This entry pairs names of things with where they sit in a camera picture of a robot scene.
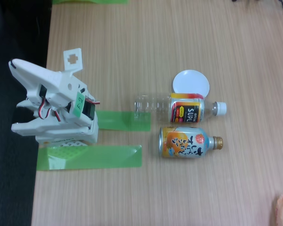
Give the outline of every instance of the green tape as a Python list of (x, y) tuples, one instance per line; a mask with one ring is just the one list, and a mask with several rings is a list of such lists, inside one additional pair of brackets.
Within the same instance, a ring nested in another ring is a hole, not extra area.
[(38, 151), (37, 170), (126, 168), (141, 164), (141, 145), (48, 147)]
[(134, 112), (98, 111), (100, 129), (114, 129), (125, 131), (150, 131), (151, 113), (139, 113), (136, 118)]
[(78, 118), (80, 118), (81, 116), (81, 113), (84, 108), (84, 103), (85, 96), (82, 93), (77, 92), (73, 114)]
[(128, 0), (53, 0), (53, 4), (59, 4), (62, 2), (93, 2), (98, 4), (124, 4)]

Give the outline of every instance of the black floor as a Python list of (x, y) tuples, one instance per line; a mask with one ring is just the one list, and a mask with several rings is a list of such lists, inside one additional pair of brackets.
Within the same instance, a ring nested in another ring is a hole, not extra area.
[(0, 226), (31, 224), (38, 144), (10, 129), (27, 112), (15, 111), (26, 90), (8, 62), (21, 58), (46, 67), (50, 8), (50, 1), (0, 1)]

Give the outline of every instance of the white bottle cap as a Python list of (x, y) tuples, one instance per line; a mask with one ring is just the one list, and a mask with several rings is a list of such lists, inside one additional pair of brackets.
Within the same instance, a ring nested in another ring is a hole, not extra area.
[(216, 102), (217, 103), (217, 115), (225, 115), (226, 114), (226, 103), (225, 102)]
[(175, 93), (198, 93), (206, 97), (209, 92), (209, 83), (202, 73), (185, 70), (175, 76), (173, 90)]

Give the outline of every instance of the white robot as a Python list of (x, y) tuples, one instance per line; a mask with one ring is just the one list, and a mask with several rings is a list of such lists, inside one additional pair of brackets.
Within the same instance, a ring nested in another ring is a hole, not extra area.
[[(77, 57), (73, 64), (70, 57)], [(26, 88), (26, 100), (17, 107), (33, 111), (36, 119), (15, 123), (11, 129), (22, 136), (35, 136), (40, 145), (56, 146), (74, 140), (96, 143), (98, 101), (88, 92), (86, 84), (73, 76), (83, 68), (80, 48), (64, 51), (65, 71), (53, 72), (24, 60), (13, 59), (9, 68)]]

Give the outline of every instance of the bottle label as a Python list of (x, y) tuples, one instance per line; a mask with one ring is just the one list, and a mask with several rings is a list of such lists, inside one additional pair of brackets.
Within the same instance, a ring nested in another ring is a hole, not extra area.
[(200, 122), (204, 101), (200, 94), (172, 93), (171, 122)]
[(162, 129), (163, 157), (199, 158), (208, 148), (208, 137), (200, 128), (169, 127)]

